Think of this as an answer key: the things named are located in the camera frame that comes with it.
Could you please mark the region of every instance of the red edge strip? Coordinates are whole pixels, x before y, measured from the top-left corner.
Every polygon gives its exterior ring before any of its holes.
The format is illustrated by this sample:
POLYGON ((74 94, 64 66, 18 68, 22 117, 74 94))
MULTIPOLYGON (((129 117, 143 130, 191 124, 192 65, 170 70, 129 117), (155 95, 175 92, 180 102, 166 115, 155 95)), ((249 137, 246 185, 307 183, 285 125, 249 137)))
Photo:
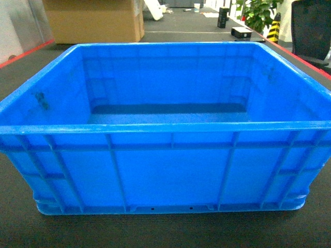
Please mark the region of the red edge strip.
POLYGON ((290 54, 292 57, 296 58, 297 60, 299 60, 301 63, 305 64, 306 66, 308 66, 310 69, 314 70, 315 72, 325 76, 327 79, 331 80, 331 75, 329 75, 328 73, 326 73, 325 71, 323 71, 322 69, 319 69, 313 65, 311 65, 310 63, 304 61, 302 58, 299 58, 298 56, 294 55, 293 53, 291 53, 289 50, 281 47, 280 45, 274 43, 273 41, 265 38, 263 35, 259 34, 263 39, 268 40, 268 42, 272 43, 274 46, 276 46, 277 48, 279 48, 280 50, 282 50, 283 52, 290 54))
POLYGON ((43 44, 41 44, 41 45, 39 45, 39 46, 37 46, 37 47, 35 47, 35 48, 32 48, 31 50, 29 50, 29 51, 27 51, 27 52, 25 52, 25 53, 22 53, 22 54, 16 56, 15 58, 13 58, 13 59, 11 59, 11 60, 9 60, 9 61, 6 61, 6 62, 0 64, 0 69, 1 69, 2 67, 5 67, 5 66, 7 66, 7 65, 9 65, 9 64, 11 64, 11 63, 13 63, 13 62, 15 62, 16 60, 19 60, 20 58, 25 57, 26 55, 29 55, 30 53, 33 53, 33 52, 35 52, 35 51, 37 51, 37 50, 43 48, 44 46, 46 46, 46 45, 48 45, 48 44, 53 43, 53 42, 54 42, 54 39, 49 40, 49 41, 47 41, 47 42, 45 42, 45 43, 43 43, 43 44))

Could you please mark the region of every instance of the small black device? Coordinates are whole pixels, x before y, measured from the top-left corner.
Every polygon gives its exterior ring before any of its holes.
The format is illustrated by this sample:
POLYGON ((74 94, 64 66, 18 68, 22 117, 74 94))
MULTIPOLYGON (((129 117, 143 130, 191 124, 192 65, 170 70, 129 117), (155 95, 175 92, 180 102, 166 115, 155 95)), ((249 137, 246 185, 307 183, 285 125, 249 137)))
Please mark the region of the small black device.
POLYGON ((248 39, 251 37, 252 32, 253 31, 251 31, 245 27, 233 27, 231 29, 231 35, 238 39, 243 39, 243 38, 248 39))

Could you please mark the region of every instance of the black box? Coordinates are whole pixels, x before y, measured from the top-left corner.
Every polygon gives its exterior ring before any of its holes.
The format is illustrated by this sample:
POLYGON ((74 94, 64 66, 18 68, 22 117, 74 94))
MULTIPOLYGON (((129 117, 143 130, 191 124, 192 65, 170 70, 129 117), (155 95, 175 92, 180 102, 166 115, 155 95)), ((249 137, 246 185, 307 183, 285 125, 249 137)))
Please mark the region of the black box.
POLYGON ((217 26, 219 28, 225 28, 225 25, 227 23, 228 12, 229 12, 229 8, 224 8, 224 7, 219 8, 219 15, 217 21, 217 26))
POLYGON ((233 27, 231 29, 231 35, 238 39, 250 38, 252 35, 252 32, 253 31, 251 31, 245 27, 233 27))

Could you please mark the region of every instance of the yellow and black striped post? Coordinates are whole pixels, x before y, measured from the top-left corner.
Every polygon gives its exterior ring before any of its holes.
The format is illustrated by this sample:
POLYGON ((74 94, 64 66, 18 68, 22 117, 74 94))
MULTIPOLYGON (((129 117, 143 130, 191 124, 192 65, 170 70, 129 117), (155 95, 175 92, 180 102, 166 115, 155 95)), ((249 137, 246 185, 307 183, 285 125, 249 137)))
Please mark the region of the yellow and black striped post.
POLYGON ((271 29, 269 31, 269 34, 267 38, 274 43, 278 43, 279 38, 279 28, 280 28, 280 13, 277 13, 273 23, 271 24, 271 29))

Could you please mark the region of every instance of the crate rim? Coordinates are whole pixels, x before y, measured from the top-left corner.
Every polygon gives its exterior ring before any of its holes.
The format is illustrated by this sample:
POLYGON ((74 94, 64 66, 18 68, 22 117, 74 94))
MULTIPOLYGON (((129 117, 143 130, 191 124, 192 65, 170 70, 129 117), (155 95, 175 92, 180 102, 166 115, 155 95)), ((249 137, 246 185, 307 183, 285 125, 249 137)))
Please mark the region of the crate rim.
POLYGON ((0 126, 0 135, 82 134, 82 133, 204 133, 244 131, 331 130, 331 121, 211 122, 151 124, 82 124, 0 126))
MULTIPOLYGON (((38 81, 44 77, 49 70, 52 70, 57 64, 59 64, 65 57, 69 56, 75 50, 81 47, 132 47, 132 46, 186 46, 186 45, 233 45, 236 46, 254 46, 259 47, 268 52, 275 59, 280 60, 286 67, 288 67, 292 73, 297 74, 303 78, 305 82, 318 91, 325 99, 331 102, 331 91, 322 86, 319 82, 314 80, 311 76, 307 75, 299 68, 296 68, 288 60, 277 54, 274 50, 267 47, 264 44, 256 42, 154 42, 154 43, 86 43, 76 44, 66 51, 64 51, 59 57, 51 61, 48 65, 42 68, 39 72, 33 75, 10 95, 0 102, 0 113, 15 102, 22 94, 28 91, 31 87, 38 83, 38 81)), ((331 120, 322 121, 264 121, 264 122, 218 122, 218 123, 154 123, 154 124, 131 124, 131 125, 5 125, 0 126, 0 135, 5 134, 55 134, 55 133, 120 133, 120 132, 226 132, 226 131, 266 131, 266 130, 328 130, 331 129, 331 120)))

